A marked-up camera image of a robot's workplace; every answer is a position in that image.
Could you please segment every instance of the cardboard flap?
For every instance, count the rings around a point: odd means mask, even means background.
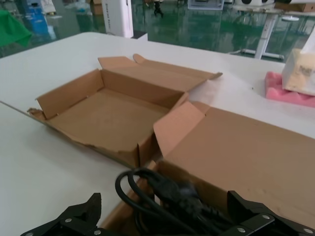
[[[158,145],[164,157],[205,117],[190,102],[171,111],[154,125]]]
[[[203,114],[206,114],[207,111],[210,109],[210,106],[205,104],[205,103],[202,103],[202,102],[198,102],[198,101],[195,101],[195,102],[192,102],[192,104],[199,110],[201,111]]]
[[[192,79],[196,81],[196,83],[197,82],[200,83],[201,81],[204,82],[206,80],[213,80],[222,75],[222,73],[211,73],[183,66],[167,64],[159,61],[148,60],[140,56],[139,54],[134,54],[133,59],[135,60],[136,63],[141,64],[143,66],[191,76]]]
[[[128,59],[127,57],[98,58],[98,62],[103,69],[139,66],[137,63]]]
[[[103,80],[98,69],[91,71],[65,85],[37,98],[47,119],[50,119],[79,101],[103,88]]]

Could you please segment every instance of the white table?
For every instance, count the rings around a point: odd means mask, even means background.
[[[35,98],[95,68],[97,57],[142,56],[211,72],[223,72],[191,92],[191,100],[315,138],[315,109],[264,98],[267,71],[284,64],[100,33],[82,33],[0,59],[0,100],[26,112]]]
[[[257,45],[257,49],[241,49],[232,53],[248,53],[254,54],[256,59],[261,59],[262,56],[276,58],[276,59],[284,59],[283,55],[267,53],[266,48],[274,28],[275,22],[278,18],[278,15],[289,15],[289,16],[315,16],[315,12],[297,12],[297,11],[284,11],[281,9],[275,9],[274,4],[269,4],[266,6],[255,7],[255,6],[245,6],[245,5],[234,5],[234,10],[245,11],[245,12],[255,12],[255,13],[266,13],[266,21],[264,24],[264,28],[261,33],[261,37],[259,43]]]
[[[126,168],[2,103],[0,114],[1,235],[54,220],[94,192],[102,196],[101,224],[120,201],[114,183]]]

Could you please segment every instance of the table leg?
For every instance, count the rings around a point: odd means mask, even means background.
[[[272,29],[275,25],[277,18],[278,18],[277,14],[267,14],[264,29],[262,31],[262,34],[261,34],[261,37],[260,37],[260,40],[256,49],[255,58],[261,59],[261,56],[265,53]]]

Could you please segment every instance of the beige object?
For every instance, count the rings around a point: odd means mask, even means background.
[[[283,88],[315,95],[315,54],[293,49],[282,71]]]

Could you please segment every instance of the black object on floor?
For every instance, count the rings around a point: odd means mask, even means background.
[[[159,1],[154,1],[154,15],[156,16],[157,14],[160,14],[161,17],[163,18],[164,14],[160,8],[160,2]]]

